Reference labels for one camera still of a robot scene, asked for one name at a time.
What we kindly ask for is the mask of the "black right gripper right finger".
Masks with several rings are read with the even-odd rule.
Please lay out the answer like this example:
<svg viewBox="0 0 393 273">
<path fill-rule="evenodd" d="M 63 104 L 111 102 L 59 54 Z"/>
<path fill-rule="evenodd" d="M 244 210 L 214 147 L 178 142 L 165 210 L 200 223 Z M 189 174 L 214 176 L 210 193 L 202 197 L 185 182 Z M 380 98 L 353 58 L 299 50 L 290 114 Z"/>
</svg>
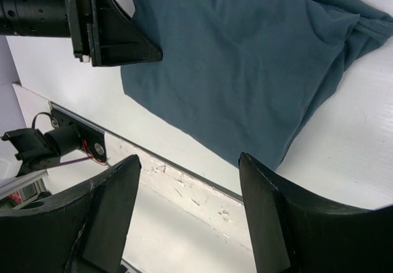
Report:
<svg viewBox="0 0 393 273">
<path fill-rule="evenodd" d="M 391 272 L 392 207 L 348 206 L 242 153 L 239 178 L 258 272 Z"/>
</svg>

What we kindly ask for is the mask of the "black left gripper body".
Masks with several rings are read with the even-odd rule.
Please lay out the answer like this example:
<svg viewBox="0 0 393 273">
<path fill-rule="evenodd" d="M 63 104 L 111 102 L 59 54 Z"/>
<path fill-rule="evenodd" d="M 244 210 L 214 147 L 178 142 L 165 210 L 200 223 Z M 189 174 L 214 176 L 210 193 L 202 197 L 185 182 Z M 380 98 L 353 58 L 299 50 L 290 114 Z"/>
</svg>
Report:
<svg viewBox="0 0 393 273">
<path fill-rule="evenodd" d="M 91 0 L 1 0 L 1 35 L 70 38 L 75 58 L 97 64 Z"/>
</svg>

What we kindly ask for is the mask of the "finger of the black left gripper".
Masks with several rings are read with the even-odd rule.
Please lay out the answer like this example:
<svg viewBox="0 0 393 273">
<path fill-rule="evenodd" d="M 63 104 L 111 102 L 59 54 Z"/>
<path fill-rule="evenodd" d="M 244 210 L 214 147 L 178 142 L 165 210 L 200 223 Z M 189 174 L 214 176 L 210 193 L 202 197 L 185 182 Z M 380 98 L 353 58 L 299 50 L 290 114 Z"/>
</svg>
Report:
<svg viewBox="0 0 393 273">
<path fill-rule="evenodd" d="M 92 65 L 113 67 L 159 62 L 163 53 L 134 25 L 116 0 L 91 0 Z"/>
</svg>

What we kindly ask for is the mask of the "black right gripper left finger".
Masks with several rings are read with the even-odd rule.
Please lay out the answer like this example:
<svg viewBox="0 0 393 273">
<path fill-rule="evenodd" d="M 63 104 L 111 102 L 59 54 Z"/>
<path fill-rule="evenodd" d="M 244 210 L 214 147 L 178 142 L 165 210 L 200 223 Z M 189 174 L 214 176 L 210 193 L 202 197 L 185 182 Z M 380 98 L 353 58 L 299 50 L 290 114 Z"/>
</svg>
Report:
<svg viewBox="0 0 393 273">
<path fill-rule="evenodd" d="M 140 173 L 131 155 L 62 192 L 2 210 L 1 272 L 126 272 Z"/>
</svg>

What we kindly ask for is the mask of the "teal blue t shirt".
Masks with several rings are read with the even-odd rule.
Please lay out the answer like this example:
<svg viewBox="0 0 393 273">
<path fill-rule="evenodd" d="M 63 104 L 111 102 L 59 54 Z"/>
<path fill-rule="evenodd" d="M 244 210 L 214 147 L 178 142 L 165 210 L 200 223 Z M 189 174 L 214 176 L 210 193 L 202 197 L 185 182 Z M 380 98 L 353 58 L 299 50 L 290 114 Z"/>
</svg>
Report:
<svg viewBox="0 0 393 273">
<path fill-rule="evenodd" d="M 277 169 L 343 73 L 392 36 L 361 0 L 133 0 L 157 63 L 122 66 L 123 90 L 230 164 Z"/>
</svg>

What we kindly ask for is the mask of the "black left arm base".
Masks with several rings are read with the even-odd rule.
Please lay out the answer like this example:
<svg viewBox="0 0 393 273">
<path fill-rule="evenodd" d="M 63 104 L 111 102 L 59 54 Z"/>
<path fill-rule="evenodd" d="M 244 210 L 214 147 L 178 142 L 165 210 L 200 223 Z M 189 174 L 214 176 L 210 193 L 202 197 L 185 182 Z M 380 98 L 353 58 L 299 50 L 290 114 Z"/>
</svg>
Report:
<svg viewBox="0 0 393 273">
<path fill-rule="evenodd" d="M 74 150 L 81 150 L 88 159 L 106 164 L 104 131 L 58 104 L 50 102 L 49 105 L 49 112 L 39 112 L 34 116 L 31 122 L 32 128 L 36 128 L 38 116 L 48 116 L 53 129 L 45 133 L 44 137 L 61 156 Z"/>
</svg>

